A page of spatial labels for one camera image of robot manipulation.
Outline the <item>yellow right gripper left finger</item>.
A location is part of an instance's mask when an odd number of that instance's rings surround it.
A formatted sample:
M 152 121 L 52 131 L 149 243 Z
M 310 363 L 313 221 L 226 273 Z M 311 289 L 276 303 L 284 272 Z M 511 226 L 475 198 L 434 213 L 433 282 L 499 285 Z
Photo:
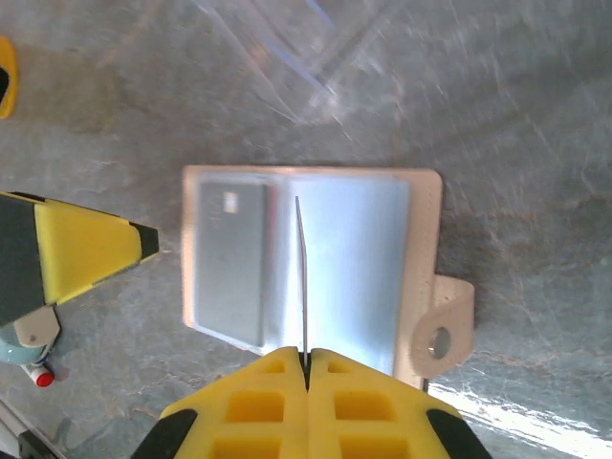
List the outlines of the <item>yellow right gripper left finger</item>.
M 284 347 L 170 404 L 134 458 L 306 458 L 299 353 Z

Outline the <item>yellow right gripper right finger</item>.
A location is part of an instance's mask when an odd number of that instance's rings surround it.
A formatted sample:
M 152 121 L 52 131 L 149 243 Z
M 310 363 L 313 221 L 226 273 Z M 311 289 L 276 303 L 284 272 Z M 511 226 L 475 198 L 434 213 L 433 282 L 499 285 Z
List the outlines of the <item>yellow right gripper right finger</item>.
M 310 353 L 311 458 L 489 458 L 457 409 L 338 353 Z

